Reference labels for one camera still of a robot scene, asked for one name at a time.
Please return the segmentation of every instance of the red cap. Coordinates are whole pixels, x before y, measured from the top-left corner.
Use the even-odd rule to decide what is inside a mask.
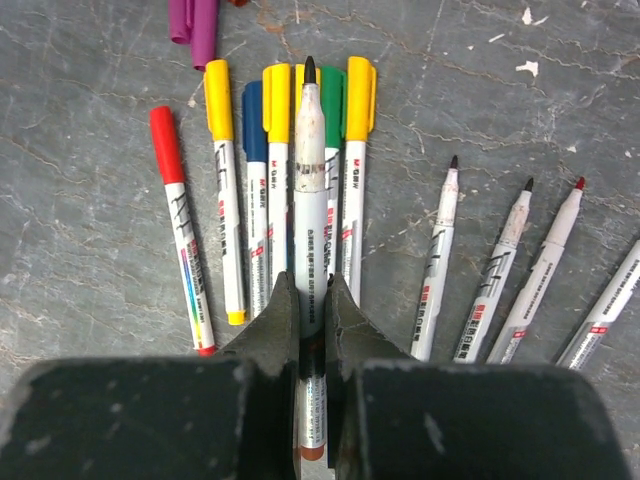
[[[212,345],[211,347],[207,347],[207,348],[199,348],[198,349],[198,355],[200,355],[201,357],[210,357],[214,353],[216,353],[216,346],[215,345]]]
[[[167,106],[156,107],[149,112],[149,118],[158,170],[160,170],[164,184],[184,183],[184,172],[180,163],[180,146],[173,125],[171,109]]]

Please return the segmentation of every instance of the gray tabletop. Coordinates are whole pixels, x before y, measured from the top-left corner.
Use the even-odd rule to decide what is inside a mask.
[[[639,38],[633,0],[262,0],[223,5],[218,51],[236,107],[244,84],[274,62],[312,54],[322,65],[344,68],[350,55],[375,64],[362,306],[403,348],[440,185],[459,155],[436,361],[452,357],[526,179],[536,180],[532,211],[491,340],[555,211],[587,178],[565,257],[516,356],[524,363],[557,358],[640,234]],[[6,0],[0,39],[0,394],[44,358],[193,354],[149,135],[148,112],[160,104],[179,118],[215,332],[226,344],[239,328],[226,324],[221,295],[202,76],[168,39],[165,2]],[[639,314],[636,295],[584,372],[636,475]]]

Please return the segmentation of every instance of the purple cap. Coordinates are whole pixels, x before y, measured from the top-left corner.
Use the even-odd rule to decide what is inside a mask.
[[[191,41],[193,0],[169,0],[169,37],[173,43],[187,45]]]
[[[218,6],[220,0],[194,0],[191,29],[191,61],[193,68],[204,72],[204,67],[216,58]]]

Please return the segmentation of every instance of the black marker tip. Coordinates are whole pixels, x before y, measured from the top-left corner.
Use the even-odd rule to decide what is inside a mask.
[[[304,62],[304,83],[316,83],[316,64],[312,56]]]

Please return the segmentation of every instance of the yellow cap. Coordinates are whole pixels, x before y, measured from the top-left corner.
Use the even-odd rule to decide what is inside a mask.
[[[226,60],[207,63],[204,73],[204,101],[207,122],[214,140],[233,140],[231,87]]]
[[[291,66],[271,65],[262,72],[262,127],[269,143],[289,143]]]
[[[241,312],[229,312],[229,325],[242,325],[244,323],[244,310]]]
[[[376,108],[376,69],[363,57],[349,57],[347,64],[346,139],[366,142]]]
[[[321,72],[319,68],[316,68],[316,81],[320,86]],[[302,100],[302,85],[304,84],[304,65],[298,63],[296,65],[296,116],[298,116],[298,110],[300,110],[300,100]]]

